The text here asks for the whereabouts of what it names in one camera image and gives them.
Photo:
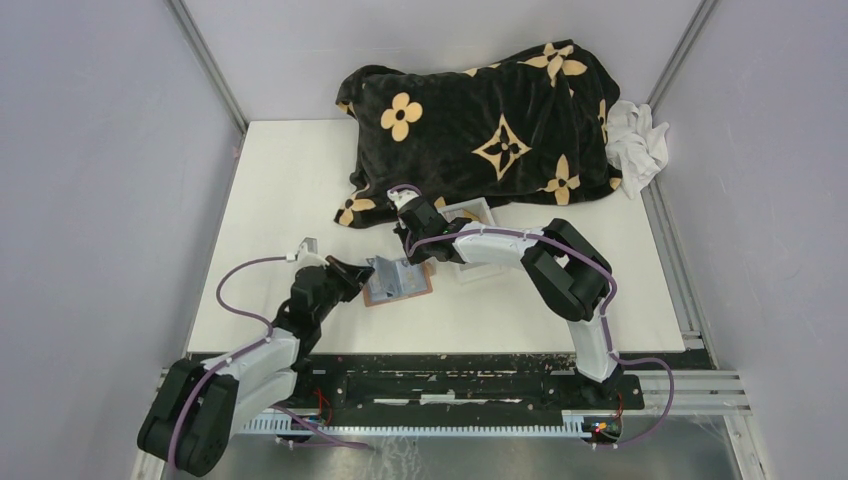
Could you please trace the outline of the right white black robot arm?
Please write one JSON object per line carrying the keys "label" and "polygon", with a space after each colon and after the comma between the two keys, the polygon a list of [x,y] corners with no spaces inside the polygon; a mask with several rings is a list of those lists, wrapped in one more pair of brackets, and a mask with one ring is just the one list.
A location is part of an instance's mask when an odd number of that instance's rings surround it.
{"label": "right white black robot arm", "polygon": [[415,189],[387,192],[397,214],[395,233],[408,260],[485,264],[525,272],[544,304],[568,325],[575,346],[580,400],[602,408],[618,393],[607,309],[617,293],[611,266],[568,221],[539,228],[486,225],[464,217],[446,219]]}

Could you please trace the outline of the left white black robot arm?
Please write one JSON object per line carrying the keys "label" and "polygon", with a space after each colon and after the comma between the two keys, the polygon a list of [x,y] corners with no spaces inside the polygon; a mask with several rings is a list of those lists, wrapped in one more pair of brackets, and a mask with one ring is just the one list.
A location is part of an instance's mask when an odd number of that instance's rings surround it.
{"label": "left white black robot arm", "polygon": [[137,434],[137,447],[195,477],[219,462],[232,436],[280,403],[299,407],[315,391],[308,356],[322,323],[340,303],[354,300],[375,270],[333,256],[300,259],[289,296],[273,319],[225,301],[226,311],[260,321],[262,334],[205,361],[173,363]]}

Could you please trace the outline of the silver VIP credit card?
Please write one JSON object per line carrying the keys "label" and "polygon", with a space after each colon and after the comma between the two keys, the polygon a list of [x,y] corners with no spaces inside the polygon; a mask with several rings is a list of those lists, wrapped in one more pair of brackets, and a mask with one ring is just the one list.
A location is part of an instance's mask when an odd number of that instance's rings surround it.
{"label": "silver VIP credit card", "polygon": [[399,260],[396,263],[396,272],[398,292],[401,296],[417,295],[429,290],[427,271],[421,265]]}

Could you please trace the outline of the tan leather card holder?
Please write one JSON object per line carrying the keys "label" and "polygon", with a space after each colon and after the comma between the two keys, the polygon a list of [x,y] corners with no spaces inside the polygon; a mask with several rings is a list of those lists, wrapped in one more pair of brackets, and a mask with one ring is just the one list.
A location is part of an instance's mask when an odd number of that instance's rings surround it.
{"label": "tan leather card holder", "polygon": [[[396,263],[397,263],[399,260],[407,260],[407,261],[409,262],[409,260],[408,260],[408,259],[406,259],[406,258],[392,260],[392,261],[394,262],[394,268],[395,268],[395,271],[396,271]],[[394,297],[391,297],[391,298],[386,298],[386,297],[377,297],[377,296],[372,296],[372,295],[371,295],[371,293],[370,293],[370,291],[369,291],[368,283],[367,283],[367,284],[366,284],[366,286],[365,286],[365,288],[364,288],[364,290],[363,290],[363,298],[364,298],[364,304],[365,304],[365,306],[366,306],[366,307],[374,307],[374,306],[378,306],[378,305],[384,305],[384,304],[388,304],[388,303],[392,303],[392,302],[397,302],[397,301],[401,301],[401,300],[406,300],[406,299],[409,299],[409,298],[414,298],[414,297],[418,297],[418,296],[427,295],[427,294],[432,293],[432,292],[433,292],[433,285],[432,285],[432,281],[431,281],[430,270],[428,269],[428,266],[427,266],[426,264],[418,264],[418,265],[421,265],[421,266],[422,266],[422,267],[424,267],[424,268],[426,269],[426,271],[427,271],[428,280],[429,280],[429,286],[430,286],[430,288],[429,288],[429,290],[428,290],[428,291],[426,291],[426,292],[422,292],[422,293],[419,293],[419,294],[417,294],[417,295],[411,295],[411,296],[401,296],[401,295],[399,294],[399,292],[397,292],[397,295],[396,295],[396,296],[394,296]]]}

